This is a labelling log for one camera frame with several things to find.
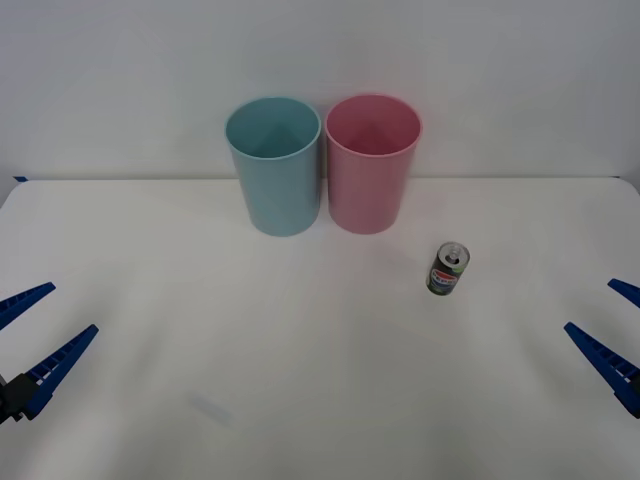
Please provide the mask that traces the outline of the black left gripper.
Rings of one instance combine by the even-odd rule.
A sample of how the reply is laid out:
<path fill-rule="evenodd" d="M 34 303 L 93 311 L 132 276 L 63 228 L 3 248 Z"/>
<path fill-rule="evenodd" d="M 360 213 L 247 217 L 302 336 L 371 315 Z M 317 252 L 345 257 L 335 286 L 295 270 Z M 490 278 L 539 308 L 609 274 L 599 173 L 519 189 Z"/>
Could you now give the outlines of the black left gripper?
<path fill-rule="evenodd" d="M 52 282 L 47 282 L 1 300 L 0 329 L 4 329 L 55 289 Z M 37 417 L 98 332 L 95 324 L 88 326 L 50 356 L 8 383 L 1 375 L 0 424 L 9 418 L 19 421 L 23 417 L 28 420 Z"/>

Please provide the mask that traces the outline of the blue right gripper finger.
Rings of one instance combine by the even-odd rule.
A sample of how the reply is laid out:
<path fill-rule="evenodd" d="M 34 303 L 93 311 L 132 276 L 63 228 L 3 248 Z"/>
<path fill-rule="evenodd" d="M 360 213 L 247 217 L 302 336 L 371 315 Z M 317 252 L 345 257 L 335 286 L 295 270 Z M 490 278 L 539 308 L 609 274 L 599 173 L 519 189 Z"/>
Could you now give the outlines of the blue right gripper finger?
<path fill-rule="evenodd" d="M 612 389 L 614 396 L 634 417 L 639 417 L 639 368 L 572 322 L 564 326 L 577 348 Z"/>
<path fill-rule="evenodd" d="M 631 303 L 640 303 L 640 288 L 619 279 L 611 279 L 608 286 Z"/>

